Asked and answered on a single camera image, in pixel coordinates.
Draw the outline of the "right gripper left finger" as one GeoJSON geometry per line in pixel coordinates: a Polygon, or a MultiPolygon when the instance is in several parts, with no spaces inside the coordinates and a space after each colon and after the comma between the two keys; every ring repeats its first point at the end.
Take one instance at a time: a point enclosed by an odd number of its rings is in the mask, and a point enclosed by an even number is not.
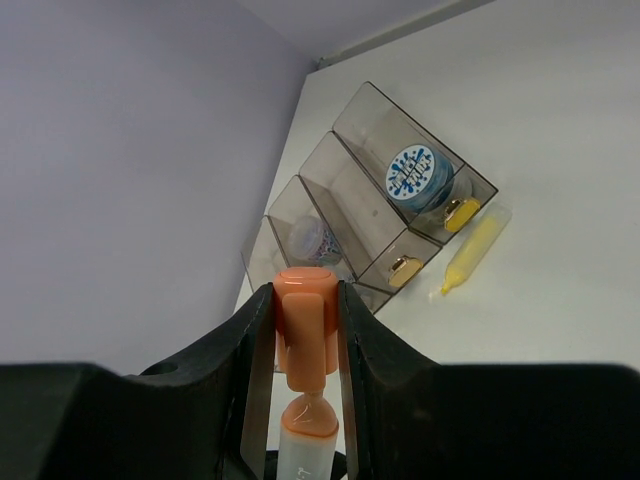
{"type": "Polygon", "coordinates": [[[90,363],[1,369],[5,479],[270,479],[273,289],[138,375],[90,363]]]}

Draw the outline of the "orange tip marker pen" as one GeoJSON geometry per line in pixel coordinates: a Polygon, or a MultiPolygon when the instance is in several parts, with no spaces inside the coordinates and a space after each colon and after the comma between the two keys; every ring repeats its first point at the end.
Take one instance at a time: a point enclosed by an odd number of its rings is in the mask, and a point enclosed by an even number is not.
{"type": "Polygon", "coordinates": [[[335,410],[321,392],[296,397],[281,416],[276,478],[330,479],[338,432],[335,410]]]}

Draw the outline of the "orange pen cap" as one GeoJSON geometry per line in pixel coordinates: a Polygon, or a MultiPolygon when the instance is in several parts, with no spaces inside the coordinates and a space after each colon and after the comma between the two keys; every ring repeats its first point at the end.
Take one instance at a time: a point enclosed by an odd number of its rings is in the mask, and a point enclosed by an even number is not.
{"type": "Polygon", "coordinates": [[[320,267],[292,267],[273,281],[276,357],[295,392],[325,388],[338,367],[338,279],[320,267]]]}

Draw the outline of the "blue slime jar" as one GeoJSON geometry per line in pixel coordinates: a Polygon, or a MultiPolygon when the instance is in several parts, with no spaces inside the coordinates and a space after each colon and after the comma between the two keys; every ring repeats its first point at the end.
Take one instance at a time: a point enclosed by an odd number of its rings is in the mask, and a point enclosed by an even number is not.
{"type": "Polygon", "coordinates": [[[437,149],[413,144],[395,155],[385,174],[385,193],[412,213],[441,205],[452,190],[454,165],[437,149]]]}

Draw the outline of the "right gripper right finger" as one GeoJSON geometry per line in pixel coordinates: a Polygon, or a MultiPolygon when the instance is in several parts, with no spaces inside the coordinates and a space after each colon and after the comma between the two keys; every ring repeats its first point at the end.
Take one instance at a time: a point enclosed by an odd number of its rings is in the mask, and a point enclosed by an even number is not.
{"type": "Polygon", "coordinates": [[[639,374],[609,364],[441,365],[338,288],[352,479],[635,479],[639,374]]]}

